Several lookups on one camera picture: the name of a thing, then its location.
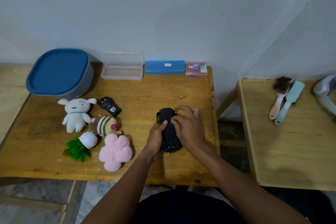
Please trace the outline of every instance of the hand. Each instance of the hand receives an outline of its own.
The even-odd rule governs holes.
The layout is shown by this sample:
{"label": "hand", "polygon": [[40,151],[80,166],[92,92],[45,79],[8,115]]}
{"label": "hand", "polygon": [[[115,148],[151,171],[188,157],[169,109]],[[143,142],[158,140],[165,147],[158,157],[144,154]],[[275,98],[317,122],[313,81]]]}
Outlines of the hand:
{"label": "hand", "polygon": [[142,153],[148,158],[151,162],[156,160],[159,150],[161,149],[162,144],[162,132],[165,130],[168,121],[162,122],[160,126],[155,122],[152,129],[149,131],[149,136],[147,143],[142,150]]}
{"label": "hand", "polygon": [[204,146],[201,111],[199,108],[191,108],[185,105],[179,105],[177,108],[184,110],[185,117],[176,115],[171,118],[171,123],[174,125],[176,135],[183,147],[193,154]]}

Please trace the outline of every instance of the white pot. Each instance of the white pot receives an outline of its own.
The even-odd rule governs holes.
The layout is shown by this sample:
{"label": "white pot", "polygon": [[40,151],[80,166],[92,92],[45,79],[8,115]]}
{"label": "white pot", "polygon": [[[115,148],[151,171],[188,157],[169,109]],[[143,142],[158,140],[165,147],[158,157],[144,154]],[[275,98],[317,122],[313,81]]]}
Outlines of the white pot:
{"label": "white pot", "polygon": [[85,132],[83,133],[80,137],[79,140],[82,142],[82,144],[88,148],[91,149],[93,146],[96,145],[97,141],[98,141],[98,137],[96,137],[96,135],[92,132]]}

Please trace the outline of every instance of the bristles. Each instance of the bristles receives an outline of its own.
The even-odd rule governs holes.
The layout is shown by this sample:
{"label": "bristles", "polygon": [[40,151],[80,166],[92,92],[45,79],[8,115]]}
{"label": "bristles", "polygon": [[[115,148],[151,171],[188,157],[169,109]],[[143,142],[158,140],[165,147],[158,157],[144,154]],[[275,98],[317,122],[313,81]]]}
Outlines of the bristles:
{"label": "bristles", "polygon": [[285,94],[291,86],[292,78],[289,77],[280,77],[276,80],[273,85],[273,90],[277,93]]}

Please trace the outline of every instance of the light blue brush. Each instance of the light blue brush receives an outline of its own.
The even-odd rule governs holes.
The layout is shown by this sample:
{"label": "light blue brush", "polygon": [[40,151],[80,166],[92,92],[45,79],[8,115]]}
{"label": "light blue brush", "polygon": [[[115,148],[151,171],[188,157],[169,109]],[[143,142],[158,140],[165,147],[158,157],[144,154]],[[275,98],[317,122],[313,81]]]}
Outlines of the light blue brush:
{"label": "light blue brush", "polygon": [[274,120],[275,125],[280,125],[284,121],[289,107],[291,106],[292,103],[294,103],[297,100],[304,87],[305,85],[302,82],[299,81],[294,82],[293,86],[288,91],[288,94],[286,96],[286,102],[284,103],[278,116]]}

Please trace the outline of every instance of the white wall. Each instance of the white wall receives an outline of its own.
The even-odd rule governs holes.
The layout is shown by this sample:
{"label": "white wall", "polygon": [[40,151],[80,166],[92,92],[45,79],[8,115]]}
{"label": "white wall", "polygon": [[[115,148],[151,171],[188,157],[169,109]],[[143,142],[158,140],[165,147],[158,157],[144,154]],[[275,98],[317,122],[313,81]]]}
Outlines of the white wall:
{"label": "white wall", "polygon": [[61,47],[205,60],[219,102],[306,1],[0,0],[0,62],[34,63]]}
{"label": "white wall", "polygon": [[336,74],[336,2],[311,0],[247,73],[321,79]]}

